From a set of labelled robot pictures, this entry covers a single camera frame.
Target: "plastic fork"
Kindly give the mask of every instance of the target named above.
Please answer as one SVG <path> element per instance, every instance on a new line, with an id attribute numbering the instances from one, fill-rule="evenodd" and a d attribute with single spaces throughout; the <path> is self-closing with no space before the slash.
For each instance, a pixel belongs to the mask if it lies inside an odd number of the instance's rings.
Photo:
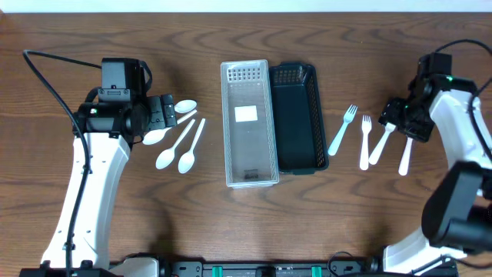
<path id="1" fill-rule="evenodd" d="M 337 154 L 338 147 L 340 146 L 341 140 L 344 137 L 345 130 L 347 130 L 348 124 L 351 123 L 352 120 L 354 120 L 354 116 L 356 112 L 357 112 L 356 105 L 351 105 L 350 107 L 348 107 L 348 110 L 345 112 L 344 115 L 344 124 L 342 124 L 340 130 L 338 130 L 337 135 L 333 139 L 333 142 L 331 142 L 330 148 L 328 149 L 329 155 Z"/>
<path id="2" fill-rule="evenodd" d="M 369 157 L 369 163 L 372 165 L 377 164 L 379 157 L 381 157 L 381 153 L 383 152 L 384 145 L 386 144 L 387 137 L 396 129 L 396 125 L 391 124 L 389 122 L 384 126 L 384 134 L 381 137 L 380 141 L 377 143 L 376 148 L 371 153 L 371 157 Z"/>
<path id="3" fill-rule="evenodd" d="M 410 165 L 410 153 L 412 151 L 412 138 L 407 137 L 407 144 L 405 145 L 405 150 L 401 156 L 400 167 L 398 168 L 398 173 L 405 176 L 408 173 L 408 166 Z"/>
<path id="4" fill-rule="evenodd" d="M 364 115 L 362 117 L 362 149 L 361 149 L 361 161 L 359 162 L 359 166 L 362 170 L 369 169 L 369 132 L 372 129 L 371 117 L 369 115 Z"/>

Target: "plastic spoon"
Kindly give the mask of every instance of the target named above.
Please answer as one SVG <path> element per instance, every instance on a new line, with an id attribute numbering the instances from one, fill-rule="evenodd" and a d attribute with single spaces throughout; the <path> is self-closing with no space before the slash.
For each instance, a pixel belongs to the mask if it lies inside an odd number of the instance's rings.
<path id="1" fill-rule="evenodd" d="M 183 115 L 182 118 L 178 119 L 177 124 L 182 123 L 186 119 L 190 118 L 196 112 L 197 112 L 197 110 L 193 110 L 193 111 L 187 113 L 186 115 Z M 169 129 L 171 129 L 171 127 L 167 127 L 167 128 L 163 128 L 160 130 L 154 130 L 154 131 L 148 132 L 147 134 L 145 134 L 144 141 L 142 143 L 145 145 L 153 145 L 157 142 L 160 142 L 164 138 L 164 135 L 166 134 L 166 132 L 169 131 Z"/>
<path id="2" fill-rule="evenodd" d="M 178 163 L 178 171 L 181 174 L 185 174 L 188 172 L 194 164 L 194 155 L 193 150 L 197 145 L 198 138 L 200 138 L 201 131 L 203 130 L 203 125 L 205 124 L 205 118 L 203 118 L 198 126 L 197 133 L 194 135 L 193 143 L 191 144 L 190 150 L 183 154 L 183 156 L 179 159 Z"/>
<path id="3" fill-rule="evenodd" d="M 405 176 L 408 173 L 410 153 L 412 151 L 412 141 L 412 138 L 407 137 L 407 144 L 405 145 L 405 150 L 403 151 L 403 156 L 401 157 L 400 167 L 398 168 L 398 173 L 402 176 Z"/>
<path id="4" fill-rule="evenodd" d="M 197 102 L 193 100 L 182 100 L 175 105 L 175 112 L 187 113 L 197 107 Z"/>
<path id="5" fill-rule="evenodd" d="M 155 161 L 155 167 L 157 169 L 163 169 L 166 166 L 170 165 L 172 160 L 175 159 L 175 149 L 178 146 L 179 142 L 183 140 L 183 138 L 188 134 L 188 131 L 190 131 L 190 128 L 194 124 L 194 119 L 188 123 L 188 126 L 184 129 L 184 131 L 179 135 L 178 140 L 175 142 L 175 144 L 168 150 L 164 150 L 158 157 L 157 161 Z"/>

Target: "wood grain surface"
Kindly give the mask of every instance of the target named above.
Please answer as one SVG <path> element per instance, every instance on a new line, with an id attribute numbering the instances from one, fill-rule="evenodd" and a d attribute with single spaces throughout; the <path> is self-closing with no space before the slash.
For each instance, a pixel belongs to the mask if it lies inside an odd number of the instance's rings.
<path id="1" fill-rule="evenodd" d="M 121 177 L 111 224 L 111 260 L 134 252 L 206 261 L 326 261 L 336 251 L 370 255 L 398 242 L 421 222 L 424 203 L 447 171 L 438 130 L 414 145 L 409 175 L 397 168 L 405 137 L 394 133 L 379 163 L 358 168 L 361 116 L 370 115 L 370 150 L 383 134 L 375 123 L 390 97 L 406 97 L 417 60 L 446 42 L 492 44 L 492 14 L 44 14 L 0 21 L 0 276 L 38 266 L 62 210 L 71 174 L 71 123 L 22 58 L 25 48 L 87 62 L 122 56 L 145 60 L 151 95 L 195 99 L 206 118 L 186 175 L 174 162 L 155 168 L 184 126 L 157 145 L 137 145 Z M 481 85 L 490 57 L 457 45 L 454 74 Z M 265 58 L 303 61 L 317 69 L 329 145 L 350 104 L 354 123 L 330 167 L 281 176 L 268 189 L 225 185 L 220 64 Z M 101 84 L 100 71 L 34 58 L 73 109 Z M 481 97 L 489 128 L 492 91 Z M 185 139 L 177 155 L 188 150 Z M 470 258 L 487 262 L 491 255 Z M 492 275 L 460 268 L 464 276 Z"/>

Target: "mesh basket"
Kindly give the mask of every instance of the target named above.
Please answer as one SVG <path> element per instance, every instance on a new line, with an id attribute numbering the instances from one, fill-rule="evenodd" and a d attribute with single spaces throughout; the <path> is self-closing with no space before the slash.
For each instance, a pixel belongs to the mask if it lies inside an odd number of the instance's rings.
<path id="1" fill-rule="evenodd" d="M 328 167 L 316 70 L 299 62 L 270 67 L 279 169 L 295 175 Z"/>

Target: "black cable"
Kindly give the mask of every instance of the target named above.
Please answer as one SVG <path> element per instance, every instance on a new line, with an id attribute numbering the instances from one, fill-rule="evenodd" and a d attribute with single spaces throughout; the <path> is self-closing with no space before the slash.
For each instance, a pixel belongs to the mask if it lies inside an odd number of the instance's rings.
<path id="1" fill-rule="evenodd" d="M 64 58 L 60 57 L 57 55 L 51 55 L 43 52 L 38 52 L 38 51 L 32 51 L 32 50 L 24 50 L 23 52 L 24 59 L 28 63 L 29 67 L 31 70 L 38 76 L 39 80 L 45 85 L 45 87 L 50 91 L 50 93 L 55 97 L 56 101 L 60 104 L 60 106 L 65 110 L 67 113 L 68 117 L 71 120 L 71 123 L 75 127 L 75 130 L 77 131 L 78 136 L 80 137 L 81 143 L 82 143 L 82 148 L 84 149 L 84 157 L 85 157 L 85 163 L 83 166 L 83 173 L 82 173 L 82 180 L 80 187 L 78 188 L 78 193 L 77 193 L 77 198 L 75 199 L 75 204 L 73 211 L 71 213 L 71 218 L 70 218 L 70 223 L 68 225 L 68 233 L 67 233 L 67 242 L 65 246 L 65 252 L 66 252 L 66 274 L 67 277 L 71 277 L 71 251 L 72 251 L 72 239 L 73 239 L 73 234 L 74 234 L 74 228 L 75 228 L 75 220 L 77 219 L 77 214 L 78 214 L 78 208 L 80 207 L 80 202 L 82 200 L 82 195 L 84 193 L 84 188 L 85 188 L 85 183 L 87 181 L 89 169 L 90 169 L 90 164 L 91 164 L 91 159 L 89 157 L 89 150 L 87 146 L 87 142 L 85 140 L 84 134 L 82 133 L 81 129 L 78 127 L 78 123 L 75 120 L 73 114 L 70 111 L 70 108 L 67 106 L 67 104 L 63 101 L 62 97 L 55 91 L 55 89 L 46 81 L 45 77 L 39 72 L 39 70 L 34 66 L 34 64 L 31 62 L 31 59 L 29 58 L 29 55 L 38 55 L 41 57 L 46 57 L 46 58 L 54 58 L 57 60 L 61 60 L 64 62 L 71 62 L 75 63 L 77 65 L 87 65 L 91 66 L 94 68 L 101 68 L 100 65 L 94 65 L 92 63 L 88 62 L 81 62 L 77 61 L 71 58 Z"/>
<path id="2" fill-rule="evenodd" d="M 484 148 L 485 155 L 492 161 L 492 152 L 490 151 L 489 146 L 487 145 L 487 142 L 485 141 L 484 136 L 482 135 L 480 128 L 478 127 L 477 120 L 475 119 L 474 115 L 474 107 L 473 103 L 476 97 L 485 90 L 485 88 L 492 82 L 492 78 L 489 78 L 489 80 L 477 91 L 477 93 L 474 93 L 470 97 L 470 102 L 468 103 L 468 114 L 470 115 L 470 120 L 471 124 L 474 127 L 475 132 L 477 133 L 478 140 L 480 141 L 480 144 L 482 144 L 482 147 Z"/>
<path id="3" fill-rule="evenodd" d="M 485 264 L 485 265 L 475 265 L 475 264 L 472 264 L 472 263 L 469 263 L 469 262 L 465 262 L 465 261 L 461 261 L 459 259 L 453 258 L 453 257 L 451 257 L 449 255 L 442 255 L 441 257 L 435 259 L 432 262 L 427 263 L 426 265 L 420 267 L 419 269 L 412 270 L 412 275 L 414 275 L 416 273 L 419 273 L 419 272 L 422 272 L 422 271 L 430 268 L 431 266 L 436 265 L 437 262 L 441 262 L 441 264 L 444 264 L 444 263 L 450 262 L 450 261 L 459 263 L 459 264 L 464 265 L 466 267 L 469 267 L 471 269 L 477 269 L 477 270 L 492 269 L 492 263 Z"/>
<path id="4" fill-rule="evenodd" d="M 447 43 L 446 45 L 442 45 L 440 48 L 437 48 L 435 52 L 439 52 L 439 51 L 444 50 L 444 49 L 446 49 L 452 45 L 456 45 L 458 43 L 465 43 L 465 42 L 479 45 L 483 49 L 487 50 L 487 52 L 489 52 L 490 55 L 492 55 L 492 48 L 490 48 L 485 43 L 478 41 L 478 40 L 474 40 L 474 39 L 459 39 L 457 41 Z M 468 103 L 468 114 L 470 115 L 471 124 L 474 127 L 474 131 L 477 134 L 478 140 L 480 141 L 482 148 L 484 149 L 485 155 L 487 155 L 487 157 L 492 161 L 492 152 L 490 151 L 490 148 L 487 145 L 487 142 L 485 141 L 485 138 L 482 135 L 480 128 L 478 127 L 477 120 L 475 119 L 474 107 L 473 107 L 473 102 L 474 102 L 475 98 L 478 97 L 480 95 L 480 93 L 485 91 L 485 89 L 487 88 L 487 86 L 491 82 L 492 82 L 492 78 L 489 78 L 489 80 L 487 82 L 485 82 L 485 84 L 470 97 L 470 101 Z"/>
<path id="5" fill-rule="evenodd" d="M 469 262 L 465 262 L 465 261 L 461 261 L 459 259 L 455 259 L 453 257 L 445 257 L 445 258 L 448 258 L 448 259 L 451 259 L 461 265 L 464 265 L 466 267 L 469 267 L 471 269 L 478 269 L 478 270 L 487 270 L 487 269 L 492 269 L 492 263 L 489 263 L 489 264 L 485 264 L 485 265 L 475 265 L 475 264 L 472 264 L 472 263 L 469 263 Z"/>

